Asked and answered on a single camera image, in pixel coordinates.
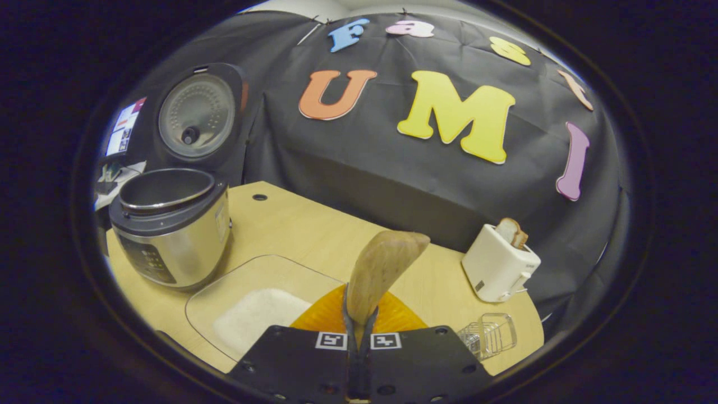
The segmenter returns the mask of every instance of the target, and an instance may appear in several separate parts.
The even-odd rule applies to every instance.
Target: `wooden table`
[[[252,199],[255,194],[268,198],[256,201]],[[347,282],[361,249],[384,230],[264,182],[231,188],[229,211],[234,226],[218,276],[254,257],[276,254]],[[114,277],[147,324],[169,334],[214,368],[229,372],[236,362],[209,344],[185,317],[185,304],[193,293],[178,292],[140,276],[121,251],[112,229],[107,242]],[[390,291],[429,326],[447,325],[455,331],[484,313],[508,313],[516,327],[517,345],[481,362],[496,375],[543,345],[541,320],[528,293],[504,303],[479,300],[462,269],[463,255],[431,244]]]

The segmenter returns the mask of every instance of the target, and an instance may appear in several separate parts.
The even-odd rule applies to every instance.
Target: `screw hole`
[[[335,385],[320,385],[319,392],[322,394],[337,394],[339,389]]]
[[[247,372],[254,373],[256,371],[254,364],[251,362],[244,362],[242,363],[242,369],[246,370]]]
[[[392,395],[396,392],[396,387],[392,385],[381,386],[380,388],[376,389],[376,392],[381,395]]]

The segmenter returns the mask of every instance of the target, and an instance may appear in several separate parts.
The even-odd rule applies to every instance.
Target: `small wire basket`
[[[516,329],[506,313],[486,313],[457,334],[479,361],[516,346]]]

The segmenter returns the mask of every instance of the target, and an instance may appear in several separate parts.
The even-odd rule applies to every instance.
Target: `letter m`
[[[503,135],[508,109],[516,103],[511,94],[500,88],[481,86],[461,101],[445,74],[418,70],[411,77],[418,86],[409,116],[397,125],[400,133],[420,139],[430,138],[434,130],[429,126],[429,117],[434,111],[443,143],[453,142],[473,122],[471,132],[461,139],[461,148],[496,164],[506,161]]]

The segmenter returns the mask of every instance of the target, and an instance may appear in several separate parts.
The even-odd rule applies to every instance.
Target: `orange letter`
[[[584,104],[584,106],[589,111],[593,111],[593,105],[591,105],[591,103],[586,99],[586,96],[584,95],[584,93],[586,91],[583,89],[583,87],[579,86],[579,84],[576,83],[576,79],[573,78],[570,74],[568,74],[566,72],[562,72],[560,70],[556,70],[556,71],[559,72],[560,75],[564,76],[564,78],[566,79],[566,82],[569,84],[569,88],[571,89],[571,91],[574,92],[574,95],[576,96],[576,98],[578,98],[579,101],[581,101],[581,104]]]
[[[309,85],[299,100],[299,112],[307,118],[330,121],[346,115],[356,105],[366,82],[376,77],[372,70],[352,70],[347,73],[350,79],[342,98],[332,105],[322,103],[322,95],[333,78],[339,77],[336,70],[321,70],[312,73]]]

